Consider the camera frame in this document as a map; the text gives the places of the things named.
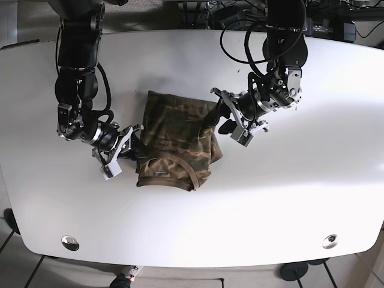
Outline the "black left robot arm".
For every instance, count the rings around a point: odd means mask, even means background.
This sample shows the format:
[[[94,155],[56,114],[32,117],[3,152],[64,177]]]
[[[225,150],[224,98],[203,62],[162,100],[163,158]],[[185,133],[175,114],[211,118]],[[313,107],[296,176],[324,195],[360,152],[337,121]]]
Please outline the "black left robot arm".
[[[211,92],[219,97],[208,113],[205,124],[214,127],[220,118],[225,123],[219,134],[230,137],[247,147],[258,131],[268,131],[263,116],[278,109],[290,109],[301,100],[302,67],[307,61],[308,49],[304,29],[307,20],[305,1],[267,1],[266,19],[251,20],[244,37],[244,52],[251,68],[247,76],[247,90],[234,94],[218,88]],[[254,29],[266,29],[262,52],[264,59],[253,59],[250,38]]]

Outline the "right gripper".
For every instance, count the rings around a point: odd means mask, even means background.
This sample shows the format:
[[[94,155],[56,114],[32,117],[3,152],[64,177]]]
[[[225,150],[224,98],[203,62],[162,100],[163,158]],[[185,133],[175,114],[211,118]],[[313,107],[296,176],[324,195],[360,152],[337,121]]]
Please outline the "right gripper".
[[[119,158],[137,161],[148,156],[148,147],[143,144],[136,133],[144,130],[142,124],[128,126],[119,131],[115,124],[101,125],[100,135],[92,144],[92,156],[102,165]]]

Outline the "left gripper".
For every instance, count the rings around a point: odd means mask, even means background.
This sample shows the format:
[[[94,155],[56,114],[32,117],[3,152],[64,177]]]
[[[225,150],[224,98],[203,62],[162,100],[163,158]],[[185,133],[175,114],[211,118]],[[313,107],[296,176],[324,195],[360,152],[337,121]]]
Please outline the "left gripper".
[[[269,124],[260,119],[265,111],[249,92],[234,94],[226,90],[212,88],[211,93],[219,97],[215,107],[206,115],[206,126],[218,125],[220,118],[227,121],[219,128],[219,134],[232,134],[236,127],[242,127],[255,135],[259,131],[267,132]]]

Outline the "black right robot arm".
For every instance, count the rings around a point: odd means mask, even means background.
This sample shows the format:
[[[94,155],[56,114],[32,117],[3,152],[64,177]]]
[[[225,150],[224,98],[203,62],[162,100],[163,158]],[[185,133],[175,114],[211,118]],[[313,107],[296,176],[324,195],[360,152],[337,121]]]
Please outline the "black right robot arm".
[[[148,151],[137,137],[138,124],[121,129],[113,121],[112,93],[98,61],[105,4],[101,1],[49,1],[60,16],[55,65],[58,74],[58,136],[92,146],[106,180],[122,172],[119,158],[143,159]]]

